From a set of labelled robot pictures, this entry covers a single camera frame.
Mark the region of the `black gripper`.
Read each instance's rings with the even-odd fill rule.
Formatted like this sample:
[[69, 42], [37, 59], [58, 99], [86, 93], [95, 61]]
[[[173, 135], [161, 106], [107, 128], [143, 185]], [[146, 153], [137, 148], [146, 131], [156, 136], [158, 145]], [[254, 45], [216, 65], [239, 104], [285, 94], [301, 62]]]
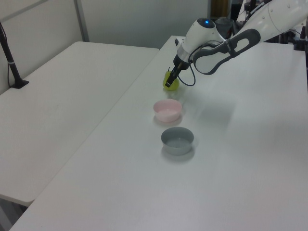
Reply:
[[173, 59], [174, 68], [172, 71], [167, 70], [165, 73], [165, 88], [178, 88], [180, 85], [179, 80], [176, 77], [176, 70], [187, 70], [189, 63], [180, 59], [178, 55]]

